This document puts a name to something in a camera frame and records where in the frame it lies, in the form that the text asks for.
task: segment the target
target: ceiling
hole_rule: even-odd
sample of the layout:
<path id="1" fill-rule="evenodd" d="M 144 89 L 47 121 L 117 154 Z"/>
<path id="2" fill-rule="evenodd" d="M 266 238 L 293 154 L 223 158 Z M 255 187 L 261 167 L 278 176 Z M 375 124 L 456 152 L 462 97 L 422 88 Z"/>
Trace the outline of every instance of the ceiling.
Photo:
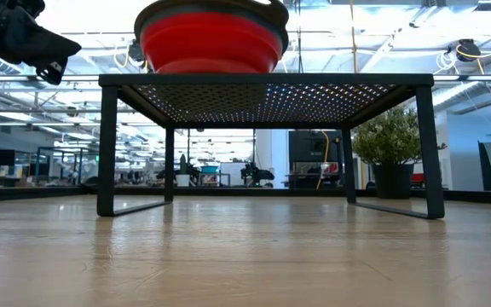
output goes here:
<path id="1" fill-rule="evenodd" d="M 143 72 L 139 63 L 126 60 L 126 50 L 135 38 L 132 30 L 137 14 L 152 1 L 135 0 L 125 5 L 116 0 L 45 2 L 46 9 L 38 17 L 38 24 L 83 47 L 70 58 L 66 75 Z M 353 20 L 348 0 L 332 0 L 331 3 L 327 0 L 303 0 L 300 14 L 291 4 L 292 0 L 284 3 L 290 14 L 287 24 L 290 43 L 275 68 L 276 72 L 298 72 L 299 59 L 302 59 L 304 72 L 354 72 L 356 63 L 357 72 L 361 73 L 479 74 L 477 62 L 456 61 L 452 56 L 455 52 L 444 55 L 449 46 L 455 48 L 459 39 L 472 38 L 485 56 L 481 63 L 486 74 L 491 74 L 491 1 L 355 0 Z M 441 3 L 447 6 L 436 6 Z M 354 40 L 356 53 L 353 52 Z M 0 61 L 2 74 L 33 74 L 33 71 L 25 65 L 15 66 Z M 434 104 L 439 106 L 437 111 L 471 106 L 462 95 L 465 90 L 473 99 L 479 100 L 482 98 L 477 96 L 486 92 L 480 83 L 439 85 L 434 94 Z M 0 123 L 37 123 L 40 130 L 60 141 L 62 132 L 66 133 L 64 141 L 95 141 L 99 135 L 100 98 L 100 88 L 95 80 L 65 82 L 57 87 L 0 82 L 0 109 L 16 111 L 0 113 Z M 79 111 L 77 114 L 71 111 L 63 113 L 68 108 Z M 164 131 L 138 113 L 125 113 L 131 110 L 127 111 L 128 107 L 123 103 L 119 108 L 122 112 L 118 114 L 119 123 L 128 124 L 120 125 L 118 129 L 120 148 L 124 148 L 120 151 L 146 154 L 154 151 L 153 158 L 161 157 Z M 36 110 L 37 113 L 20 113 L 24 110 Z M 59 110 L 60 113 L 43 110 Z M 202 133 L 192 132 L 198 140 L 194 144 L 198 145 L 194 154 L 201 159 L 215 156 L 218 160 L 246 159 L 251 155 L 250 130 L 243 132 L 245 135 L 239 130 L 215 130 L 209 135 L 205 131 L 204 136 L 207 136 L 204 138 Z M 179 131 L 176 135 L 177 154 L 186 148 L 182 146 L 186 134 L 186 131 Z"/>

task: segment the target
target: black metal table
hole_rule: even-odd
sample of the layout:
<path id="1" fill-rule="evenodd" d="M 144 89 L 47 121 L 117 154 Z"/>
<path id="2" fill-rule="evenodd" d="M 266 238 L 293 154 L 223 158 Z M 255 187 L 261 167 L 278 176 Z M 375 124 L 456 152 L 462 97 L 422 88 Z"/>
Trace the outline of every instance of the black metal table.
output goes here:
<path id="1" fill-rule="evenodd" d="M 174 130 L 340 129 L 349 204 L 422 218 L 444 217 L 430 74 L 111 74 L 100 76 L 101 135 L 97 212 L 115 217 L 173 201 Z M 416 96 L 427 213 L 358 203 L 350 130 Z M 166 130 L 165 200 L 113 209 L 118 99 Z"/>

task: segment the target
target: metal frame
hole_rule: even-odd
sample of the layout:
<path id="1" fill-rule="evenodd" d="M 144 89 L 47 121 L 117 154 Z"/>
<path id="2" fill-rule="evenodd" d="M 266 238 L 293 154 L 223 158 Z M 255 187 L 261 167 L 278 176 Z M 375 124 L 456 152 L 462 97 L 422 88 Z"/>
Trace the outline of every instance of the metal frame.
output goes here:
<path id="1" fill-rule="evenodd" d="M 96 211 L 100 217 L 117 217 L 132 212 L 167 205 L 173 201 L 174 130 L 166 127 L 165 182 L 166 187 L 170 188 L 165 189 L 165 201 L 148 203 L 116 211 L 113 208 L 113 198 L 115 195 L 115 146 L 117 144 L 117 103 L 119 91 L 120 89 L 116 86 L 104 87 L 101 91 L 100 165 L 96 200 Z"/>
<path id="2" fill-rule="evenodd" d="M 431 97 L 434 84 L 430 74 L 346 74 L 346 73 L 307 73 L 307 74 L 192 74 L 157 75 L 127 74 L 101 75 L 101 135 L 100 135 L 100 175 L 97 211 L 103 217 L 115 217 L 155 206 L 170 204 L 174 195 L 174 131 L 193 128 L 244 128 L 244 129 L 341 129 L 343 131 L 345 190 L 350 205 L 404 214 L 427 219 L 444 217 L 441 172 L 436 146 L 435 118 Z M 133 85 L 138 84 L 395 84 L 387 95 L 341 123 L 175 123 L 164 112 L 157 109 Z M 416 96 L 419 117 L 422 161 L 425 172 L 427 214 L 405 211 L 387 206 L 358 203 L 355 191 L 353 157 L 351 148 L 351 129 L 369 119 L 397 106 L 408 98 Z M 115 192 L 115 130 L 117 125 L 117 100 L 120 98 L 130 107 L 142 113 L 154 123 L 166 128 L 165 156 L 165 200 L 162 202 L 132 207 L 126 210 L 113 210 Z"/>
<path id="3" fill-rule="evenodd" d="M 46 150 L 46 151 L 52 151 L 55 153 L 61 153 L 62 162 L 64 159 L 64 154 L 73 154 L 73 158 L 74 158 L 73 169 L 74 170 L 77 170 L 77 155 L 78 155 L 78 161 L 79 161 L 78 170 L 77 170 L 78 171 L 78 177 L 77 177 L 77 183 L 74 185 L 81 185 L 81 176 L 83 174 L 83 164 L 81 162 L 83 161 L 83 157 L 85 155 L 88 156 L 88 155 L 92 155 L 92 154 L 98 155 L 99 153 L 98 152 L 90 152 L 87 148 L 80 148 L 79 153 L 75 153 L 75 152 L 70 153 L 70 152 L 67 152 L 63 149 L 77 149 L 77 148 L 72 148 L 72 147 L 61 147 L 61 148 L 39 147 L 38 148 L 37 157 L 35 159 L 35 178 L 36 178 L 36 180 L 39 176 L 39 164 L 41 161 L 41 151 Z M 64 171 L 63 169 L 60 170 L 60 179 L 62 179 L 63 171 Z"/>

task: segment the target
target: yellow cable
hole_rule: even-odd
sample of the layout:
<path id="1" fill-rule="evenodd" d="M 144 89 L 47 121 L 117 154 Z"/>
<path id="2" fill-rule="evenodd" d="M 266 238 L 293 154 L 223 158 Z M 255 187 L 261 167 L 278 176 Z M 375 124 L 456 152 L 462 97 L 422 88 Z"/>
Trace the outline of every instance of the yellow cable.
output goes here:
<path id="1" fill-rule="evenodd" d="M 465 55 L 465 56 L 470 57 L 470 58 L 473 58 L 473 59 L 482 59 L 482 58 L 491 56 L 491 54 L 488 54 L 488 55 L 468 55 L 468 54 L 466 54 L 463 51 L 459 51 L 459 47 L 461 47 L 461 44 L 459 44 L 458 46 L 456 46 L 456 52 L 457 53 L 459 53 L 461 55 Z"/>
<path id="2" fill-rule="evenodd" d="M 482 68 L 481 59 L 477 59 L 477 63 L 478 63 L 478 68 L 481 69 L 481 73 L 484 74 L 484 68 Z"/>
<path id="3" fill-rule="evenodd" d="M 120 64 L 120 62 L 118 62 L 117 60 L 117 47 L 115 47 L 115 53 L 113 54 L 113 59 L 118 67 L 125 68 L 128 66 L 128 59 L 130 57 L 129 51 L 130 51 L 130 46 L 128 45 L 128 47 L 126 47 L 126 59 L 124 60 L 124 64 Z"/>
<path id="4" fill-rule="evenodd" d="M 358 73 L 359 67 L 357 66 L 357 45 L 355 44 L 354 0 L 349 0 L 349 10 L 351 12 L 351 43 L 354 53 L 354 73 Z"/>
<path id="5" fill-rule="evenodd" d="M 323 164 L 326 164 L 327 163 L 327 155 L 329 154 L 329 136 L 327 135 L 327 133 L 325 133 L 325 131 L 321 131 L 321 133 L 323 133 L 323 135 L 325 136 L 326 140 L 327 140 L 327 143 L 325 145 L 325 159 L 323 161 Z M 321 174 L 320 174 L 320 180 L 318 180 L 317 182 L 317 187 L 315 188 L 316 190 L 317 189 L 320 189 L 320 185 L 321 185 L 321 178 L 323 177 L 323 166 L 321 167 Z"/>

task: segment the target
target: wooden floor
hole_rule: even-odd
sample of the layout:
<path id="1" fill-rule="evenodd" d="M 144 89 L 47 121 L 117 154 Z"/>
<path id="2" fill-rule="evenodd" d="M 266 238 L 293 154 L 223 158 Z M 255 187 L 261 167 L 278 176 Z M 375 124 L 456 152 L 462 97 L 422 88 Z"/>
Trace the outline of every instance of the wooden floor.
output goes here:
<path id="1" fill-rule="evenodd" d="M 491 307 L 491 206 L 447 206 L 428 222 L 341 199 L 180 197 L 114 219 L 94 196 L 0 202 L 0 307 Z"/>

